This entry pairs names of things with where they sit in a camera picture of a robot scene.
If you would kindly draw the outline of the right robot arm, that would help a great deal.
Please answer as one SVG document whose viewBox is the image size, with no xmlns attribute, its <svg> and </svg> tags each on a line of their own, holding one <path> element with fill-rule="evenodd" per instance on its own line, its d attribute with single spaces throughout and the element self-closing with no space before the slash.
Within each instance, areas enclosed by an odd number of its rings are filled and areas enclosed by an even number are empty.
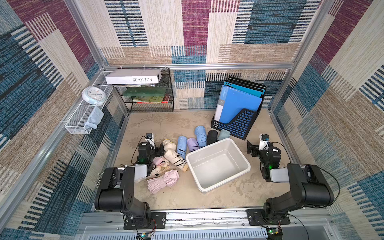
<svg viewBox="0 0 384 240">
<path fill-rule="evenodd" d="M 305 207 L 320 209 L 331 206 L 339 197 L 324 177 L 326 170 L 316 165 L 287 164 L 280 166 L 282 151 L 269 141 L 258 145 L 247 142 L 247 153 L 260 160 L 263 179 L 270 183 L 288 183 L 290 190 L 268 198 L 262 208 L 246 211 L 251 226 L 288 225 L 289 212 Z"/>
</svg>

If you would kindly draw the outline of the pink umbrella with black strap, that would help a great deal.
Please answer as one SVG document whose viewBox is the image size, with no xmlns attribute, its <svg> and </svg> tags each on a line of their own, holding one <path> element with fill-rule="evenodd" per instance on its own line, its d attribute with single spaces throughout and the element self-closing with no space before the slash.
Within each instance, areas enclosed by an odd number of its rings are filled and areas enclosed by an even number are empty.
<svg viewBox="0 0 384 240">
<path fill-rule="evenodd" d="M 151 167 L 150 178 L 156 178 L 164 174 L 170 169 L 168 161 L 162 157 L 155 157 L 153 160 L 153 165 Z"/>
</svg>

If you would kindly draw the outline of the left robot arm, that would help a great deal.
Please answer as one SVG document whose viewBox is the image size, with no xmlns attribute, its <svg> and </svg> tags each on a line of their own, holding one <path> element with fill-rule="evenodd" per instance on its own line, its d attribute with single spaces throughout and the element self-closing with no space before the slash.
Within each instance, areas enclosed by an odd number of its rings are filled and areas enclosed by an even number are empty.
<svg viewBox="0 0 384 240">
<path fill-rule="evenodd" d="M 166 227 L 166 213 L 155 213 L 146 202 L 134 196 L 135 182 L 149 177 L 156 165 L 155 157 L 164 154 L 164 145 L 138 144 L 139 155 L 133 166 L 106 168 L 95 198 L 97 211 L 119 212 L 124 230 L 158 230 Z"/>
</svg>

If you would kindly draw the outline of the cream striped umbrella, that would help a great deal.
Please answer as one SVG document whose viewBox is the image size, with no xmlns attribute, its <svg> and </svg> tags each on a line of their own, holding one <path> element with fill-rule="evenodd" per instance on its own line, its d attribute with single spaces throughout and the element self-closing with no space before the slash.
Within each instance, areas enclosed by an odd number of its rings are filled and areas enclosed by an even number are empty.
<svg viewBox="0 0 384 240">
<path fill-rule="evenodd" d="M 164 157 L 170 164 L 182 170 L 183 172 L 186 172 L 189 168 L 186 160 L 182 156 L 178 155 L 178 153 L 172 149 L 168 149 L 165 152 Z"/>
</svg>

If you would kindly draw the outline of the white plastic storage box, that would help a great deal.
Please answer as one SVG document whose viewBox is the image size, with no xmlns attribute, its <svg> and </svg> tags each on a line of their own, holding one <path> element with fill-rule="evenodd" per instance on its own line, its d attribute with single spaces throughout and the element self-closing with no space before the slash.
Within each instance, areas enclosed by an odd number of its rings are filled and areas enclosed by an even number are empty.
<svg viewBox="0 0 384 240">
<path fill-rule="evenodd" d="M 251 170 L 251 165 L 232 139 L 224 139 L 186 155 L 198 189 L 207 193 Z"/>
</svg>

